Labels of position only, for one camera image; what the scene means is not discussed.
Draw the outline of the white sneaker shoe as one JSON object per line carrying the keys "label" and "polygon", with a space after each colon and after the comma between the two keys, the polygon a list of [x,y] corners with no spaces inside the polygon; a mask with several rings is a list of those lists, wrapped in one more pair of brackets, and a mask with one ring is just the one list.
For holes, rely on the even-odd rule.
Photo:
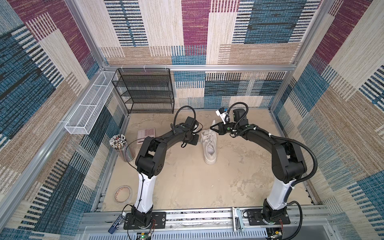
{"label": "white sneaker shoe", "polygon": [[204,160],[208,165],[213,165],[217,161],[217,135],[212,130],[204,130],[201,134]]}

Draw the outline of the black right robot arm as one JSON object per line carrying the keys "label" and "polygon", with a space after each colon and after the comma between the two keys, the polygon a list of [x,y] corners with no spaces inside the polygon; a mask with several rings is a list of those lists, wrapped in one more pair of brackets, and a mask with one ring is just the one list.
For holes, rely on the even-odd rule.
{"label": "black right robot arm", "polygon": [[222,121],[213,124],[210,129],[219,135],[233,134],[253,142],[272,155],[272,173],[274,183],[269,196],[264,200],[261,218],[267,225],[275,224],[287,216],[287,200],[295,182],[307,171],[301,146],[293,140],[283,140],[257,125],[249,124],[247,111],[235,109],[234,120],[225,108],[216,111]]}

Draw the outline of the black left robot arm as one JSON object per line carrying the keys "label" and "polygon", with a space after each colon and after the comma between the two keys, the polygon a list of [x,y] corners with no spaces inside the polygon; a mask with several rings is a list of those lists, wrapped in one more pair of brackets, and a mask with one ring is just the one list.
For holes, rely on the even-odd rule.
{"label": "black left robot arm", "polygon": [[147,227],[152,221],[155,183],[165,166],[168,149],[176,144],[181,144],[181,148],[187,145],[196,146],[199,140],[198,125],[196,118],[187,117],[183,123],[172,123],[169,132],[144,139],[135,160],[139,188],[131,214],[137,224]]}

